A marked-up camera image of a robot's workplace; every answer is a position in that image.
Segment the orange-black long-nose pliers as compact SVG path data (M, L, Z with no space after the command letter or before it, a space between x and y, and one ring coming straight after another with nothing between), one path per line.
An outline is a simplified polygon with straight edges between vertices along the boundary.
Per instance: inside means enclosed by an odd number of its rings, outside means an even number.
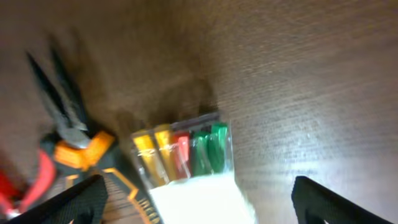
M121 149L119 139L92 123L79 86L69 74L60 53L50 48L50 57L60 87L57 88L31 53L26 54L36 85L55 131L42 144L50 163L65 182L74 186L94 171L117 185L127 201L139 212L144 223L163 223L132 160Z

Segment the small red-handled cutting pliers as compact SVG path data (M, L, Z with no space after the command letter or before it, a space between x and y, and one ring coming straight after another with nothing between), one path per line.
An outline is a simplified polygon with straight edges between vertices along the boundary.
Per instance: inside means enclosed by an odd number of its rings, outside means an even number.
M55 181L57 171L51 157L43 149L38 150L37 156L38 167L34 179L24 190L18 189L1 168L1 215L5 222L30 210Z

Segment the screwdriver set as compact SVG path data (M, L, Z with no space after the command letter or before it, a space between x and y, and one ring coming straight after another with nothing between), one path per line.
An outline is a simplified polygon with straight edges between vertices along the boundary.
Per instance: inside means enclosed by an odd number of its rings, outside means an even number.
M233 134L219 111L131 134L152 223L255 224L235 174Z

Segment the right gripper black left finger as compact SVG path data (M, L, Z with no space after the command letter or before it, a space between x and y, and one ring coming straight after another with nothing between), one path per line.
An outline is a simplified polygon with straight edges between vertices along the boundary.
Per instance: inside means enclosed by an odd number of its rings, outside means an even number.
M100 224L107 199L104 177L96 174L6 224Z

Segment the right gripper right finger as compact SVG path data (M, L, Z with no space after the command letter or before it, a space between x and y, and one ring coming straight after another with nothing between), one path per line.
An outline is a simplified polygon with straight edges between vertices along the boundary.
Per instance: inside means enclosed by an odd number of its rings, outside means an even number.
M299 224L392 224L306 176L297 176L291 194Z

